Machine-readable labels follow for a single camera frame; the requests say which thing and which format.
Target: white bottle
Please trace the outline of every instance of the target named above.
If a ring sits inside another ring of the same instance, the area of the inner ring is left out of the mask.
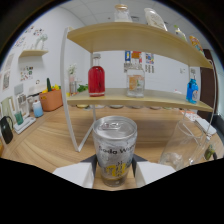
[[[167,31],[163,19],[156,13],[154,9],[145,8],[145,18],[149,26],[154,26]]]
[[[179,27],[177,25],[174,25],[174,27],[176,28],[175,30],[176,35],[180,37],[182,40],[187,41],[185,34],[179,29]]]

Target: jar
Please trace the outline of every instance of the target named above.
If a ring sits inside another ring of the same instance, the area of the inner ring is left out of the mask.
[[[132,53],[132,63],[127,70],[127,96],[144,97],[145,72],[139,63],[139,53]]]
[[[115,5],[114,22],[132,22],[127,5]]]
[[[156,13],[154,9],[145,8],[145,18],[149,26],[154,26],[167,31],[163,19]]]

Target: ceiling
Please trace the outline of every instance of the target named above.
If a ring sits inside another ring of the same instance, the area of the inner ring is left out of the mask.
[[[174,25],[177,25],[185,33],[188,41],[189,36],[193,35],[200,41],[203,49],[213,49],[207,39],[191,22],[177,11],[155,0],[72,0],[61,4],[59,7],[73,13],[87,26],[113,22],[114,6],[120,3],[128,6],[131,16],[139,18],[138,21],[134,21],[133,19],[133,22],[147,24],[144,8],[152,8],[162,17],[166,23],[168,32],[175,34]]]

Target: red bottle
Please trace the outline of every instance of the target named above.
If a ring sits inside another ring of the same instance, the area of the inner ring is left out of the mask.
[[[105,72],[99,65],[100,54],[93,54],[93,67],[88,73],[89,96],[104,96],[105,94]]]

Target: box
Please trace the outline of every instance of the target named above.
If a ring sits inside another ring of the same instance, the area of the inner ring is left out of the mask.
[[[43,111],[56,110],[63,105],[61,89],[40,93],[39,97]]]

